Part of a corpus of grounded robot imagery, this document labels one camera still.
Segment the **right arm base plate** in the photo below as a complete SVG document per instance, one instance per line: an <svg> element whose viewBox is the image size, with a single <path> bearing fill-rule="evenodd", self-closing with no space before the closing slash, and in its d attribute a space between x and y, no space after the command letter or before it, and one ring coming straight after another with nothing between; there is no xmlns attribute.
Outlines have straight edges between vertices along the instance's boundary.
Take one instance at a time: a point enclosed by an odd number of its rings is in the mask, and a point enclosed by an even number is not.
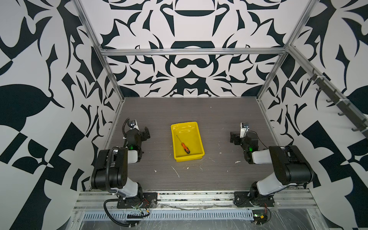
<svg viewBox="0 0 368 230"><path fill-rule="evenodd" d="M251 192L237 191L234 192L233 203L239 208L244 207L274 207L273 195L251 195Z"/></svg>

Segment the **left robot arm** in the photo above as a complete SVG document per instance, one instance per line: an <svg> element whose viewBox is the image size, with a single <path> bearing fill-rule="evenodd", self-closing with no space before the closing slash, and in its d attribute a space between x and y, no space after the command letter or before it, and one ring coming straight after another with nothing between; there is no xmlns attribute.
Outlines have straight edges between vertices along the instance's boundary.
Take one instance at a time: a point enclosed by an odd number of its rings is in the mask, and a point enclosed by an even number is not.
<svg viewBox="0 0 368 230"><path fill-rule="evenodd" d="M147 127L143 131L132 128L126 133L125 147L101 150L92 173L91 188L125 199L143 199L141 185L128 177L128 165L141 161L142 142L149 138Z"/></svg>

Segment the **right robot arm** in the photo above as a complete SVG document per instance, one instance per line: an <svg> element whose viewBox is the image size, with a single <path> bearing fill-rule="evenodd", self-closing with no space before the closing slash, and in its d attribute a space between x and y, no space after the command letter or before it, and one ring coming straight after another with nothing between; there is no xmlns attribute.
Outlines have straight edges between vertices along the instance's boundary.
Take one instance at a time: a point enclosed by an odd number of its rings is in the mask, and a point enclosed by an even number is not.
<svg viewBox="0 0 368 230"><path fill-rule="evenodd" d="M269 146L259 150L258 141L254 132L230 133L230 142L241 146L249 164L273 166L273 173L252 184L248 194L250 199L265 198L287 187L306 185L313 180L314 171L297 146Z"/></svg>

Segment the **orange black screwdriver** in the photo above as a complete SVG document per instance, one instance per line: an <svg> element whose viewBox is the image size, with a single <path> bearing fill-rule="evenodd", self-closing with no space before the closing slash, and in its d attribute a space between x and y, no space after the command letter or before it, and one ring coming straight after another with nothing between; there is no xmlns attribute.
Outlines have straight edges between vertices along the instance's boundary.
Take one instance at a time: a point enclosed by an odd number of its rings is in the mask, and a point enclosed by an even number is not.
<svg viewBox="0 0 368 230"><path fill-rule="evenodd" d="M180 140L180 138L177 136L177 138L179 139L180 143L181 143L181 146L182 148L184 149L185 153L186 154L190 154L190 150L189 148Z"/></svg>

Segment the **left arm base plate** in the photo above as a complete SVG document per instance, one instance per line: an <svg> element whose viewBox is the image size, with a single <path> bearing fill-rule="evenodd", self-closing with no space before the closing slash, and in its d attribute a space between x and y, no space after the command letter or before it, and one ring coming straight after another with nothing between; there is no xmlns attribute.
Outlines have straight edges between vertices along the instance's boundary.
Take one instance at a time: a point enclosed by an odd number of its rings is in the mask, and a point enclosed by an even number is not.
<svg viewBox="0 0 368 230"><path fill-rule="evenodd" d="M157 204L158 193L141 193L135 197L125 198L118 202L118 209L150 208Z"/></svg>

